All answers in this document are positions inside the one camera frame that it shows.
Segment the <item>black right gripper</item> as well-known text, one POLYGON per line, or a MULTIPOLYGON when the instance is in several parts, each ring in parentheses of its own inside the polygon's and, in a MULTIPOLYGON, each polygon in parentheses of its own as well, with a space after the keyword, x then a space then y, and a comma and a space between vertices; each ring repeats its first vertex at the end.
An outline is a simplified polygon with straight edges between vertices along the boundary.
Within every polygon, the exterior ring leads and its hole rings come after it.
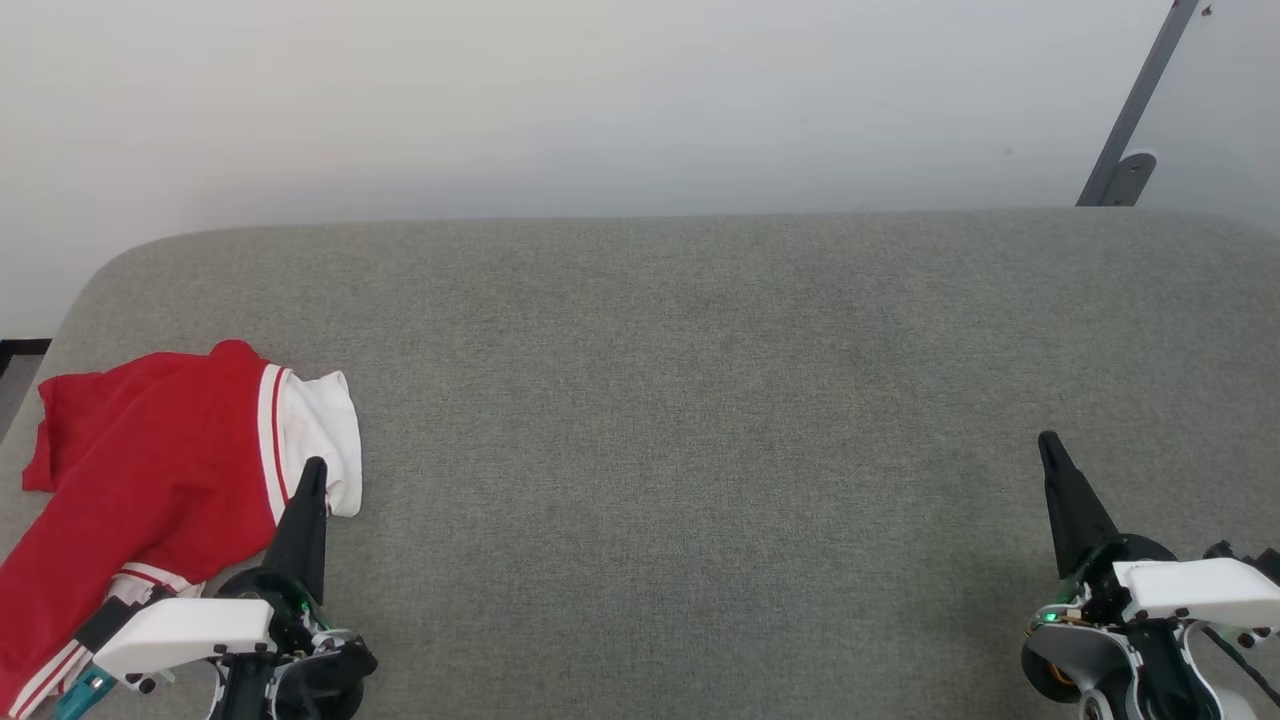
POLYGON ((1055 561, 1064 580, 1060 600, 1078 601, 1089 624, 1124 624, 1132 592, 1121 585, 1115 565, 1178 557, 1144 536, 1120 536, 1056 432, 1041 432, 1038 450, 1055 561))

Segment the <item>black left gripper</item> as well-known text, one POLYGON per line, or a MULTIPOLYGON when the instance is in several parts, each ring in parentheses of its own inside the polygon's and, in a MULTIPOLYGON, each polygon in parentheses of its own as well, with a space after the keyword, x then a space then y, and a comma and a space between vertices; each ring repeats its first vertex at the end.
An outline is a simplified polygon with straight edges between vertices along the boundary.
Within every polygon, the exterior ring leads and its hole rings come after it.
POLYGON ((219 600, 264 600, 273 611, 269 635, 279 653, 314 653, 315 637, 330 630, 320 614, 326 519, 326 464, 308 457, 264 556, 265 568, 237 573, 215 593, 219 600))

